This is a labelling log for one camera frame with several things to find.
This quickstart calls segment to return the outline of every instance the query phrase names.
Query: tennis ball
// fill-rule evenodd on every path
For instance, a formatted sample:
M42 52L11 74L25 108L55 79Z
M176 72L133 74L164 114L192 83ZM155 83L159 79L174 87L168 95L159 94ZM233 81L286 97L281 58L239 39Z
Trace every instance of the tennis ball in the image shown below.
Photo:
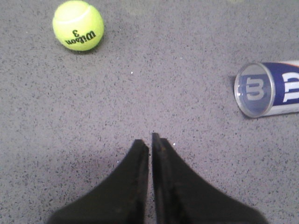
M104 34L104 22L98 10L80 0L61 4L52 25L56 38L71 50L90 50Z

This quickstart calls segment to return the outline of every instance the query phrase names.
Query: wilson logo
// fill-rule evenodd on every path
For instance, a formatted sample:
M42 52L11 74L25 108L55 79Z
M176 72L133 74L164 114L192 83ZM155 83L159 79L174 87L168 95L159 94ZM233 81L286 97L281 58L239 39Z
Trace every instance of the wilson logo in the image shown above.
M96 34L92 30L82 36L80 36L78 34L77 30L73 30L73 34L74 34L75 38L65 41L67 44L85 43L85 42L90 41L96 37Z
M248 100L260 100L264 96L263 80L259 78L247 78L246 92Z
M299 89L299 73L297 72L287 72L282 75L285 82L285 97L284 103L290 99L298 99L299 91L291 91Z

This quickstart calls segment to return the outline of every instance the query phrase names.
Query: wilson w logo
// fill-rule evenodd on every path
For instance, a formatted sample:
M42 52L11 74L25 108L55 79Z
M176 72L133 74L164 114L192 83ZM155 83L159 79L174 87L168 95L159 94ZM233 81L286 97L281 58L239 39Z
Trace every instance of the wilson w logo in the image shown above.
M246 92L248 100L260 100L263 98L263 80L259 78L247 78Z
M282 75L285 82L285 97L284 102L290 99L298 99L299 98L299 73L297 72L287 72Z

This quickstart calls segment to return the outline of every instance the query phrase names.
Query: clear plastic lid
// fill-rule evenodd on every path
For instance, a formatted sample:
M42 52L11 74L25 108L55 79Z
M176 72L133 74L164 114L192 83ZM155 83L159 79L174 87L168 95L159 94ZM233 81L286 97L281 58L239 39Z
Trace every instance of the clear plastic lid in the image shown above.
M244 114L261 117L273 105L274 88L269 70L261 63L250 63L240 69L235 79L235 99Z

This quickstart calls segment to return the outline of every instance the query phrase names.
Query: blue label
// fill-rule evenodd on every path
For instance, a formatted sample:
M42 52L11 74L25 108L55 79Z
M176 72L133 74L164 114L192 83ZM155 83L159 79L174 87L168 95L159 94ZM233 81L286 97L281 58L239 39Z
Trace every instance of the blue label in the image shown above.
M299 67L285 63L263 63L274 79L273 106L299 103Z

